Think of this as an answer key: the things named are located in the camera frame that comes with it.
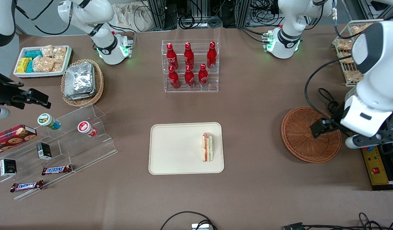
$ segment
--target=table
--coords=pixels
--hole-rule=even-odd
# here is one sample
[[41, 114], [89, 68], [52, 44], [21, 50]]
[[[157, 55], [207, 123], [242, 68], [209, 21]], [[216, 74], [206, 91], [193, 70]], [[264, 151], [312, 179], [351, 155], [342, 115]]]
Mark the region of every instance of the table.
[[[165, 93], [161, 41], [195, 38], [221, 40], [219, 92]], [[292, 58], [279, 60], [237, 29], [139, 33], [132, 58], [109, 66], [91, 49], [89, 36], [21, 35], [20, 47], [69, 45], [74, 61], [88, 58], [100, 65], [105, 87], [96, 106], [106, 113], [105, 128], [119, 153], [22, 201], [12, 200], [10, 188], [0, 183], [0, 230], [159, 229], [169, 216], [187, 210], [207, 215], [221, 230], [276, 230], [297, 222], [354, 225], [360, 211], [390, 224], [393, 191], [370, 190], [359, 150], [343, 144], [333, 160], [309, 164], [293, 156], [281, 139], [284, 115], [307, 105], [303, 89], [309, 75], [336, 58], [334, 38], [332, 25], [317, 26], [304, 33]], [[343, 77], [339, 64], [320, 71], [309, 86], [314, 104], [325, 109], [316, 95], [319, 87], [341, 102], [350, 90]], [[53, 116], [76, 109], [62, 101], [59, 78], [22, 82], [49, 95]], [[16, 124], [37, 126], [43, 112], [47, 110], [37, 105], [11, 109], [11, 117], [0, 121], [0, 131]], [[222, 173], [148, 172], [151, 127], [182, 122], [222, 125]], [[190, 229], [200, 220], [183, 214], [166, 229]]]

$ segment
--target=aluminum foil package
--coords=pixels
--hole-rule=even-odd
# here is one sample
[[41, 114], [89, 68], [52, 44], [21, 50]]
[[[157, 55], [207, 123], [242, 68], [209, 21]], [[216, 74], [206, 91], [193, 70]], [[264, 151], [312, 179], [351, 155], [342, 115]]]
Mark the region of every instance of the aluminum foil package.
[[67, 99], [83, 99], [95, 94], [94, 66], [91, 63], [83, 62], [67, 68], [64, 86], [64, 96]]

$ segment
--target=white tray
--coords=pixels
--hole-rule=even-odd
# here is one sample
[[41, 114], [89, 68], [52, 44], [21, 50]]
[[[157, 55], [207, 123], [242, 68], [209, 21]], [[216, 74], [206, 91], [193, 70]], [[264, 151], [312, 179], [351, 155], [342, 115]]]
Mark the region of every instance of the white tray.
[[[202, 161], [202, 135], [214, 136], [214, 159]], [[152, 175], [220, 173], [224, 169], [222, 127], [217, 122], [156, 124], [151, 128], [148, 170]]]
[[37, 46], [37, 47], [25, 47], [25, 48], [22, 48], [22, 50], [20, 51], [18, 60], [16, 62], [16, 65], [15, 65], [15, 69], [13, 70], [13, 74], [16, 77], [21, 78], [21, 79], [43, 78], [43, 77], [61, 77], [63, 75], [63, 73], [66, 71], [66, 68], [68, 66], [72, 49], [68, 45], [55, 45], [55, 46], [66, 47], [66, 56], [64, 57], [63, 66], [62, 66], [62, 70], [61, 71], [48, 72], [48, 73], [17, 73], [16, 72], [17, 66], [19, 65], [20, 58], [25, 57], [26, 51], [39, 50], [40, 48], [43, 47], [43, 46]]

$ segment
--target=red bottle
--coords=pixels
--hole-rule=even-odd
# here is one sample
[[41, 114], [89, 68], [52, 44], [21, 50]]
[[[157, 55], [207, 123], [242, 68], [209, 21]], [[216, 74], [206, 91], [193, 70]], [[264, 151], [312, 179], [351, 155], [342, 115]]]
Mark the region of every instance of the red bottle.
[[208, 71], [206, 70], [206, 65], [204, 63], [200, 65], [198, 78], [199, 78], [200, 87], [206, 88], [208, 86]]
[[179, 87], [181, 87], [181, 83], [179, 82], [178, 74], [175, 72], [174, 67], [170, 65], [168, 67], [168, 70], [170, 71], [168, 77], [170, 78], [170, 83], [172, 87], [174, 88], [174, 90], [179, 89]]
[[178, 69], [178, 58], [176, 57], [176, 53], [172, 48], [171, 43], [167, 43], [167, 59], [168, 59], [168, 64], [173, 66], [175, 70]]
[[216, 52], [215, 46], [215, 42], [211, 41], [211, 43], [209, 44], [209, 50], [207, 55], [208, 61], [206, 62], [208, 69], [216, 68], [216, 56], [218, 55], [218, 53]]
[[192, 68], [190, 65], [185, 66], [185, 82], [186, 82], [186, 87], [188, 89], [193, 89], [195, 88], [195, 84], [194, 84], [194, 76], [192, 73]]
[[185, 57], [185, 64], [189, 65], [193, 70], [193, 61], [195, 59], [193, 58], [193, 51], [191, 50], [191, 44], [189, 42], [185, 43], [184, 57]]

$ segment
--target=wicker basket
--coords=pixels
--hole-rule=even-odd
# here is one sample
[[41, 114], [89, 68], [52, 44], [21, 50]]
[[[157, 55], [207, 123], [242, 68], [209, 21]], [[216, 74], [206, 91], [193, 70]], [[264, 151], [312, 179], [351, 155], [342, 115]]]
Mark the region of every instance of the wicker basket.
[[284, 116], [281, 136], [288, 150], [300, 160], [310, 163], [327, 162], [341, 148], [339, 130], [313, 137], [310, 126], [320, 118], [322, 116], [309, 106], [298, 107]]
[[[76, 62], [73, 62], [71, 65], [79, 65], [79, 64], [82, 64], [83, 62], [86, 62], [86, 61], [90, 62], [91, 64], [94, 65], [95, 88], [97, 90], [97, 93], [93, 97], [83, 98], [83, 99], [78, 99], [78, 100], [69, 100], [65, 96], [63, 96], [63, 100], [71, 106], [83, 107], [88, 104], [94, 104], [100, 99], [101, 94], [103, 94], [103, 89], [104, 89], [103, 73], [101, 72], [100, 67], [98, 66], [98, 64], [95, 61], [83, 59], [83, 60], [78, 60]], [[63, 73], [62, 84], [60, 85], [60, 89], [62, 90], [63, 94], [64, 94], [65, 75], [66, 75], [66, 72]]]

